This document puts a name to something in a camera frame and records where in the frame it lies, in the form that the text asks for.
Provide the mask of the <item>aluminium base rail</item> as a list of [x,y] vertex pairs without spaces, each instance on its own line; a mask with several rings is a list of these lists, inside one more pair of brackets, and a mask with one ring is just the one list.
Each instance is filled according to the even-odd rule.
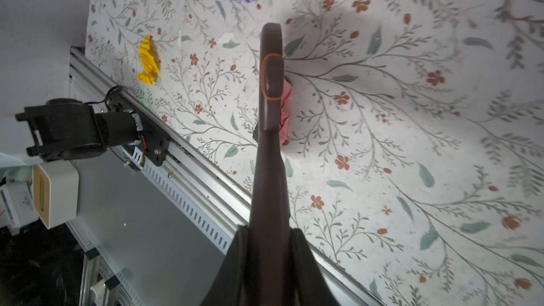
[[235,235],[249,195],[144,107],[127,88],[96,111],[134,110],[160,133],[149,145],[77,160],[77,216],[68,228],[93,254],[80,303],[98,276],[117,278],[119,305],[198,305]]

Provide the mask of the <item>pink paper scrap long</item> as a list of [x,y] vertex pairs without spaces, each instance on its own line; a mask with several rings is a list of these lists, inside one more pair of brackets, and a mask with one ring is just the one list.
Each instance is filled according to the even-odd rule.
[[288,100],[290,99],[292,89],[293,88],[291,84],[286,79],[284,79],[283,80],[283,94],[280,99],[280,106],[281,106],[280,130],[279,130],[280,145],[283,145],[288,138],[288,121],[290,119],[290,114],[286,110],[286,104]]

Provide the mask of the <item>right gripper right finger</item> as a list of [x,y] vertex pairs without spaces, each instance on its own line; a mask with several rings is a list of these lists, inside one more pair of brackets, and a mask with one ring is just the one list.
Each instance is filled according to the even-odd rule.
[[327,286],[303,231],[292,229],[290,240],[296,285],[296,305],[339,305]]

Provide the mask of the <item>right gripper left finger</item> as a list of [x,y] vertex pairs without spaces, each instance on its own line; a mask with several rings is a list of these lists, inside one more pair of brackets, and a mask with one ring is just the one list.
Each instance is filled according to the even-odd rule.
[[220,270],[201,305],[244,304],[245,267],[249,232],[247,226],[239,226],[225,255]]

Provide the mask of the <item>yellow paper scrap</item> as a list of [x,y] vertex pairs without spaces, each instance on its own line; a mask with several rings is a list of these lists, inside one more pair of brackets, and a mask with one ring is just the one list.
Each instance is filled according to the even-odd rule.
[[154,85],[157,75],[160,73],[160,67],[156,59],[156,52],[152,45],[152,37],[146,35],[138,48],[138,55],[143,70],[137,74],[137,79],[148,85]]

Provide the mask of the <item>white box device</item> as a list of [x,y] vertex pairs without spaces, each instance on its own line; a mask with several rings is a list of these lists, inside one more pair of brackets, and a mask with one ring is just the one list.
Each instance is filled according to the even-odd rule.
[[79,172],[70,161],[51,161],[33,167],[33,206],[50,230],[76,218]]

